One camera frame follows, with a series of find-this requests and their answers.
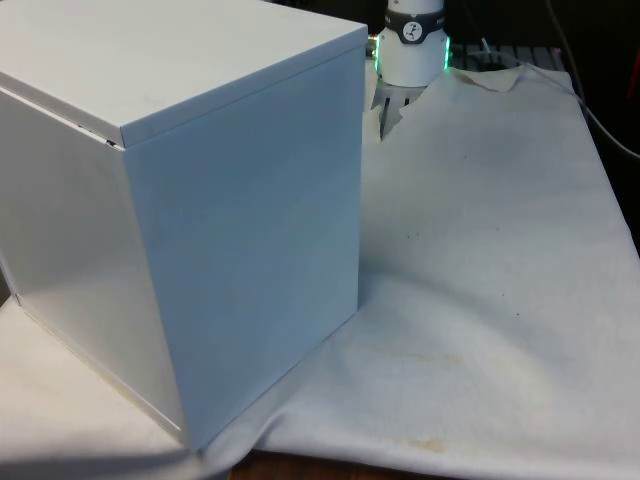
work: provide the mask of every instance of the black band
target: black band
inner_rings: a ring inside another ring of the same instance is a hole
[[[387,9],[387,13],[384,16],[384,24],[389,30],[393,30],[398,34],[402,43],[418,45],[424,42],[424,39],[431,32],[436,32],[444,27],[444,10],[421,15],[410,15]]]

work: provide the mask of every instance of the white box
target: white box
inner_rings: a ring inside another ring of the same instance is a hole
[[[0,259],[192,448],[357,306],[366,28],[255,0],[0,2]]]

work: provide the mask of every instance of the green light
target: green light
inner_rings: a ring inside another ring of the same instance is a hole
[[[376,72],[380,74],[380,35],[376,36],[376,49],[373,52],[373,56],[376,59],[373,64],[373,68],[375,68]]]
[[[447,37],[447,43],[444,46],[444,69],[449,68],[449,59],[451,58],[451,38]]]

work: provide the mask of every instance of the wooden table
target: wooden table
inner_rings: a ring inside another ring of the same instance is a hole
[[[236,468],[229,480],[445,480],[379,468],[296,457],[266,452],[252,452]]]

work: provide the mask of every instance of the white cloth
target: white cloth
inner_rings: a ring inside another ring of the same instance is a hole
[[[639,478],[640,262],[575,99],[533,72],[508,93],[444,75],[402,115],[365,141],[359,312],[167,478],[251,448]],[[0,389],[0,462],[180,456],[12,301]]]

